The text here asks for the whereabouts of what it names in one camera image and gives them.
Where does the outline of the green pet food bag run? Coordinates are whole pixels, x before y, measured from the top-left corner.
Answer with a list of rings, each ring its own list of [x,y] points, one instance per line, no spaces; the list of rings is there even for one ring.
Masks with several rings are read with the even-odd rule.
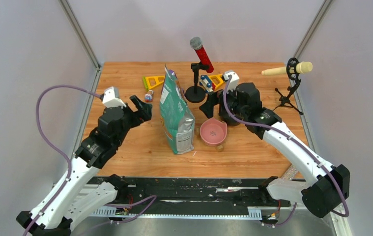
[[[168,144],[174,154],[194,149],[195,117],[192,114],[176,73],[166,66],[159,102],[160,118]]]

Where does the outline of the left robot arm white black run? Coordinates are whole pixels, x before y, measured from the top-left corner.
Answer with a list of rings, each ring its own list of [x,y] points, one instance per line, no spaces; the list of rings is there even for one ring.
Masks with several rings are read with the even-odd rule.
[[[103,95],[102,100],[105,106],[103,114],[77,148],[68,170],[38,206],[17,216],[17,222],[25,228],[24,234],[69,236],[98,208],[112,201],[123,203],[127,200],[128,184],[115,174],[83,198],[75,199],[87,182],[117,153],[129,130],[152,118],[152,105],[135,95],[130,100],[136,111],[119,98]]]

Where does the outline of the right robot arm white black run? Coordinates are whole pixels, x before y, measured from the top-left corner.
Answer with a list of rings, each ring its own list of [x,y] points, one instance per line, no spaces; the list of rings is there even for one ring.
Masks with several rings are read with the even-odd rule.
[[[314,216],[323,218],[336,212],[342,205],[348,217],[350,172],[343,164],[333,165],[320,157],[297,136],[271,109],[262,105],[259,90],[254,83],[241,83],[235,88],[211,92],[200,110],[207,118],[214,116],[214,106],[219,105],[219,116],[228,125],[244,124],[261,140],[278,150],[305,181],[293,181],[272,177],[258,193],[264,205],[277,200],[303,204]]]

